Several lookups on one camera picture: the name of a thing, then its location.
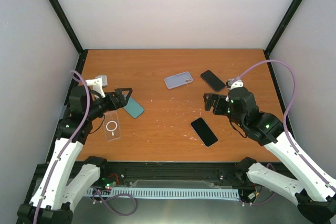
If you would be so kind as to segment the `teal phone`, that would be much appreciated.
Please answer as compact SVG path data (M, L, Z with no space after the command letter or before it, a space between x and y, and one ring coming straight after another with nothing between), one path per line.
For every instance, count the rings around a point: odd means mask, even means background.
M132 97L129 98L127 105L123 108L134 119L138 118L144 112L144 108L140 106Z

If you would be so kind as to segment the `white-edged black phone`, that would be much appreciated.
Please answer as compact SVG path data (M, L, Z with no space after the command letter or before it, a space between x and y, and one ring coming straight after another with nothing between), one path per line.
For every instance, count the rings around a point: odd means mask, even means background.
M191 122L191 127L206 147L210 147L218 142L217 136L213 133L203 118L198 118Z

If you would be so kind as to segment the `clear magsafe phone case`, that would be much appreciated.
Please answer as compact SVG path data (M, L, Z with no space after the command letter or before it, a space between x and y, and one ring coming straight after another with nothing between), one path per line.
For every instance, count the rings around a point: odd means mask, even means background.
M103 129L107 141L115 141L121 138L120 123L116 111L109 111L105 114Z

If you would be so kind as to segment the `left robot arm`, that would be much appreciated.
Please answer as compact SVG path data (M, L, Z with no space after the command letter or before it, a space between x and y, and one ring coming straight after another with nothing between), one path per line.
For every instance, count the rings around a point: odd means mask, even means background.
M21 204L17 215L22 223L71 223L75 208L95 183L108 180L107 160L88 157L79 173L69 181L77 156L93 126L92 122L128 104L131 88L104 94L85 86L72 89L68 107L57 126L53 155L44 177L28 203Z

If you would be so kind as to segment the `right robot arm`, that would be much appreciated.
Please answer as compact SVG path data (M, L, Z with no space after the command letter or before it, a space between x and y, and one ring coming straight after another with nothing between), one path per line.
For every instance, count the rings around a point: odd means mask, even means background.
M275 115L259 110L251 92L245 87L232 88L227 95L206 93L203 99L206 111L228 117L294 175L289 178L245 158L240 171L250 182L288 199L311 223L326 223L335 216L335 178L312 160Z

